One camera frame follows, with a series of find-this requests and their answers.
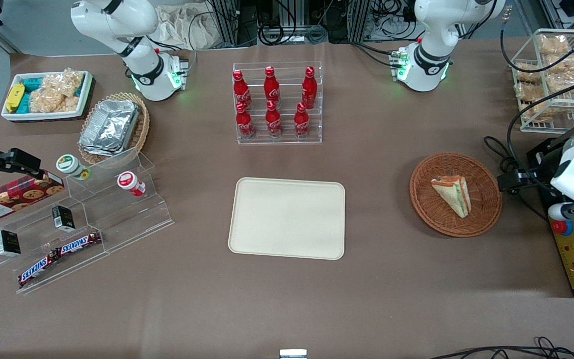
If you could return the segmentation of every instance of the round wicker basket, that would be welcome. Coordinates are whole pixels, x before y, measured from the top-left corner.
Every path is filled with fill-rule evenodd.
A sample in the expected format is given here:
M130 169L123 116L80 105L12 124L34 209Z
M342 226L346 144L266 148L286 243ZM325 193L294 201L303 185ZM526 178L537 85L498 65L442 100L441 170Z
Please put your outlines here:
M460 218L431 186L438 176L466 178L471 212ZM422 220L438 232L453 237L474 237L489 230L502 210L495 176L476 159L445 152L427 157L413 170L409 184L411 201Z
M132 102L134 102L135 104L138 104L139 107L141 108L141 112L139 113L139 117L138 117L138 123L136 125L136 127L134 128L134 132L132 132L132 138L130 138L130 145L128 146L128 148L132 148L132 147L136 147L137 150L141 150L143 148L143 145L145 145L145 139L147 137L147 132L150 129L150 115L147 112L147 109L145 108L145 104L143 102L143 100L141 100L137 95L134 95L132 93L115 93L113 95L107 96L106 98L104 98L103 100L130 100ZM88 112L88 115L86 116L86 120L84 121L83 127L81 129L81 133L84 132L84 130L86 129L89 121L90 121L90 117L92 116L94 110L96 110L96 108L98 107L98 105L101 103L101 101L97 102L96 105L94 105L93 109L90 110L90 112ZM103 161L104 159L107 159L109 156L102 156L102 155L93 155L92 153L88 153L85 152L81 146L79 146L79 152L81 153L81 157L89 164L93 165L96 164L100 161Z

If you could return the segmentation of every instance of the emergency stop button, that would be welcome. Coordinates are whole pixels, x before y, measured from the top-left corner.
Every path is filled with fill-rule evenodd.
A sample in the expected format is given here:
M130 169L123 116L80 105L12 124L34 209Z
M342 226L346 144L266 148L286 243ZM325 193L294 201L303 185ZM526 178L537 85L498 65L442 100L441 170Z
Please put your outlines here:
M562 236L569 236L573 232L573 223L569 220L554 220L552 227L553 232Z

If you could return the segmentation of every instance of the brown tablecloth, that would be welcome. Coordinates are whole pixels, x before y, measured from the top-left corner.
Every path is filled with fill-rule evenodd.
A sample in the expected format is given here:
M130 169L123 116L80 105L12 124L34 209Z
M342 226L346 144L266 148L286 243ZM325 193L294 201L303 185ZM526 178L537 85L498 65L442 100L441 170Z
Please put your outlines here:
M232 63L307 60L324 66L323 144L237 145ZM146 103L143 151L176 223L29 295L0 271L0 357L260 359L307 348L313 359L419 359L534 336L574 349L574 299L546 223L505 197L487 234L447 238L412 208L408 180L427 155L465 153L497 173L482 137L504 139L516 112L496 40L462 41L453 60L436 90L415 93L348 45L200 52L186 91ZM135 91L116 55L12 57L13 74L66 66L94 75L93 103ZM18 146L53 170L77 153L80 126L0 118L0 150ZM541 139L515 135L520 150ZM230 252L241 177L343 184L344 257Z

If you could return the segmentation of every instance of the acrylic bottle rack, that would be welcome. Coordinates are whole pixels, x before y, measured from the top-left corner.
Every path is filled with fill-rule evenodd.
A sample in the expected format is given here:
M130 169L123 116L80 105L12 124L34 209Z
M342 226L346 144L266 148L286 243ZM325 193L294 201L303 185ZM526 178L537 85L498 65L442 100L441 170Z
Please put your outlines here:
M269 136L265 113L267 112L267 100L265 99L264 81L265 67L273 66L275 76L280 83L281 125L283 135L277 139ZM313 66L316 70L314 78L318 84L316 94L316 104L313 109L307 110L309 114L309 136L306 139L298 140L294 129L294 115L296 105L302 100L302 82L305 79L305 69ZM251 116L252 125L256 131L254 138L242 139L239 134L236 121L233 120L236 129L239 145L296 145L322 143L323 141L323 64L320 61L284 62L284 63L235 63L234 70L241 70L243 78L249 86L249 93L252 98L251 109L248 109ZM233 96L234 106L233 118L236 116L236 96Z
M127 150L90 168L91 175L85 181L64 179L68 191L0 219L0 230L16 233L21 246L17 257L0 255L0 269L12 271L11 288L19 288L18 275L50 250L96 230L102 238L101 243L61 257L18 293L39 289L174 223L165 201L154 188L150 174L154 165L141 152ZM117 177L124 171L134 172L145 183L143 195L135 197L117 186ZM52 208L57 205L72 211L75 231L66 233L55 228Z

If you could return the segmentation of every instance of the coca-cola bottle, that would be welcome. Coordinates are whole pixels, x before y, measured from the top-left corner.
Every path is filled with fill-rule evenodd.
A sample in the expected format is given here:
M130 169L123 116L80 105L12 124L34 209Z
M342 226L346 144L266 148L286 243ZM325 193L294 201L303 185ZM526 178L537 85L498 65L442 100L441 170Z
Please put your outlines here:
M273 139L283 135L283 127L281 126L281 114L276 111L276 102L273 100L267 101L267 113L265 114L267 121L267 130L269 136Z
M243 73L241 70L234 70L234 95L236 96L236 102L244 102L248 109L251 108L251 95L249 94L249 86L243 79Z
M265 97L267 100L272 100L276 102L276 108L281 108L281 89L278 80L274 77L273 66L267 66L265 68L265 83L263 84L265 88Z
M309 115L303 102L298 102L293 122L296 129L296 138L298 140L306 139L309 136Z
M307 109L313 109L316 104L318 83L314 79L314 71L313 66L307 66L305 69L305 80L302 82L302 101Z
M236 104L236 124L239 127L239 134L242 139L252 139L256 134L251 124L251 116L247 112L247 105L242 101Z

